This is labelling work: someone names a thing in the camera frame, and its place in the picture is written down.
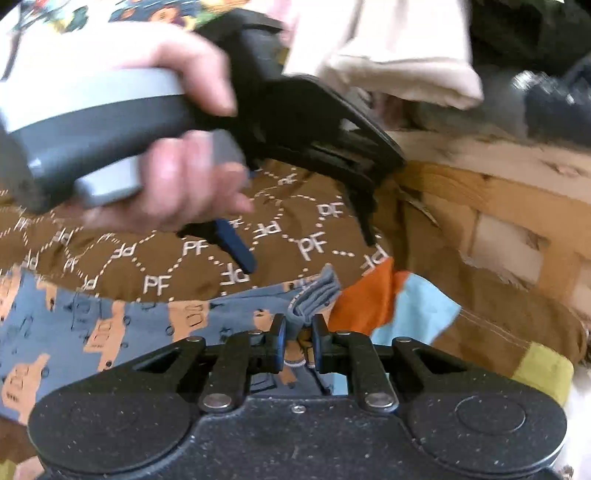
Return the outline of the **person's left hand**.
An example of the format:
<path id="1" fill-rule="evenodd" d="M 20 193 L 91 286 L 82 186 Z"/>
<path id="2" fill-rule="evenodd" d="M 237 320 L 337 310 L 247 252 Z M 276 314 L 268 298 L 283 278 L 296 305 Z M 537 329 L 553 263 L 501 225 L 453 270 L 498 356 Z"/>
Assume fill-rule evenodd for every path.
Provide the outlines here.
<path id="1" fill-rule="evenodd" d="M 217 47 L 175 26 L 142 23 L 147 45 L 123 55 L 126 66 L 171 69 L 204 111 L 236 113 L 228 60 Z M 245 167 L 216 165 L 211 135 L 190 130 L 180 138 L 157 140 L 140 161 L 143 188 L 129 200 L 80 214 L 87 227 L 108 231 L 177 231 L 192 222 L 252 212 L 242 189 Z"/>

